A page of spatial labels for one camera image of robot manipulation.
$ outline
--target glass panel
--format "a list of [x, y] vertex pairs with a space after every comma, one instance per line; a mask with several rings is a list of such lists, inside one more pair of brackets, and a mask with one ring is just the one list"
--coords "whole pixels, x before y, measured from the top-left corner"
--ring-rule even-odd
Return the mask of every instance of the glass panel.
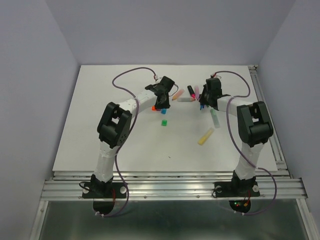
[[[254, 200], [251, 211], [269, 200]], [[303, 240], [308, 239], [294, 199], [277, 200], [256, 216], [227, 211], [227, 201], [129, 202], [118, 217], [95, 216], [92, 202], [53, 201], [42, 240]]]

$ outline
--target white board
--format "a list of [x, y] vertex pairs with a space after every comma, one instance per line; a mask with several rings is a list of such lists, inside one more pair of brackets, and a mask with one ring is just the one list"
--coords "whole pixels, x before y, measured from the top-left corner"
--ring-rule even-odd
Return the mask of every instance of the white board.
[[[121, 103], [131, 96], [112, 86], [112, 79], [140, 65], [83, 65], [81, 66], [71, 105], [65, 122], [56, 155], [54, 171], [94, 171], [98, 161], [99, 139], [97, 126], [109, 102]], [[198, 85], [200, 92], [205, 80], [216, 71], [228, 70], [242, 75], [251, 87], [247, 101], [257, 101], [247, 66], [212, 65], [147, 65], [159, 77], [167, 76], [185, 89], [182, 97], [188, 97], [187, 86]], [[246, 95], [245, 83], [236, 75], [221, 73], [224, 94]], [[117, 85], [139, 94], [145, 86], [153, 84], [153, 74], [148, 70], [137, 70], [123, 75]], [[210, 109], [200, 111], [194, 102], [171, 101], [166, 114], [151, 108], [138, 115], [137, 123], [118, 154], [121, 171], [215, 171], [231, 172], [239, 160], [226, 123], [226, 113], [217, 112], [220, 128], [202, 146], [198, 140], [210, 128], [214, 128]], [[167, 126], [161, 126], [163, 119]], [[237, 118], [230, 116], [236, 143], [241, 148]], [[275, 158], [270, 143], [266, 143], [258, 166], [276, 171]]]

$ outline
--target orange object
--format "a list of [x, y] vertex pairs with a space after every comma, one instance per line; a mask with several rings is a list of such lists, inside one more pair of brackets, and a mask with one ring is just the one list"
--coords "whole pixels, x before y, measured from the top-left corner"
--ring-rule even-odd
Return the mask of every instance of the orange object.
[[176, 100], [178, 97], [180, 97], [185, 92], [184, 89], [180, 89], [175, 95], [173, 95], [172, 100]]

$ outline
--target yellow highlighter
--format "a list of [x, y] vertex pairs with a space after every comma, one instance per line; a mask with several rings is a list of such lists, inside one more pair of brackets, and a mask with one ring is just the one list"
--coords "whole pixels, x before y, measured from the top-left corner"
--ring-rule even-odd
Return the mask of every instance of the yellow highlighter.
[[209, 130], [205, 133], [205, 135], [203, 135], [203, 137], [200, 138], [200, 140], [198, 141], [198, 144], [203, 145], [213, 132], [214, 132], [214, 129], [210, 127]]

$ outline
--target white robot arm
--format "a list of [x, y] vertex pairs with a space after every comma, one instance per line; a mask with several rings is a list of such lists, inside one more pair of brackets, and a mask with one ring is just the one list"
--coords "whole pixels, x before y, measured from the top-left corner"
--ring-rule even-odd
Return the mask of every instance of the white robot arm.
[[[231, 96], [224, 96], [219, 99], [217, 99], [217, 110], [226, 112], [227, 111], [227, 105], [229, 100], [231, 99]], [[238, 117], [237, 108], [240, 106], [249, 106], [252, 105], [252, 102], [249, 101], [243, 101], [241, 99], [233, 99], [229, 106], [228, 113]], [[257, 165], [258, 159], [260, 156], [260, 152], [263, 149], [264, 144], [259, 143], [255, 144], [253, 147], [250, 147], [247, 143], [242, 142], [241, 152], [247, 157], [247, 159], [250, 160], [251, 163], [254, 164], [254, 166]], [[256, 174], [256, 168], [252, 166], [250, 163], [247, 162], [247, 160], [244, 159], [242, 155], [240, 155], [238, 165], [236, 166], [234, 172], [239, 177], [240, 180], [249, 180], [252, 179]]]
[[252, 197], [258, 197], [260, 193], [257, 190], [259, 188], [257, 188], [255, 170], [264, 144], [274, 133], [269, 113], [263, 101], [247, 102], [233, 98], [223, 94], [221, 86], [218, 78], [207, 79], [199, 102], [202, 106], [209, 105], [217, 111], [227, 112], [237, 117], [242, 149], [231, 181], [215, 182], [214, 193], [218, 198], [247, 197], [249, 193]]
[[[144, 90], [139, 95], [137, 95], [135, 99], [137, 99], [139, 102], [139, 114], [145, 109], [149, 109], [153, 105], [155, 105], [157, 96], [150, 90]], [[132, 98], [119, 103], [119, 107], [124, 111], [129, 111], [132, 116], [135, 116], [137, 111], [137, 102], [135, 99]], [[93, 173], [99, 181], [107, 183], [110, 179], [113, 178], [115, 156], [119, 147], [120, 145], [110, 148], [110, 146], [106, 142], [100, 142], [98, 163]]]
[[146, 86], [135, 98], [120, 104], [108, 103], [97, 127], [100, 139], [98, 163], [90, 182], [84, 182], [81, 186], [87, 190], [82, 194], [83, 198], [103, 199], [110, 196], [116, 155], [130, 134], [133, 116], [152, 106], [168, 109], [169, 92], [174, 84], [164, 76], [159, 82]]

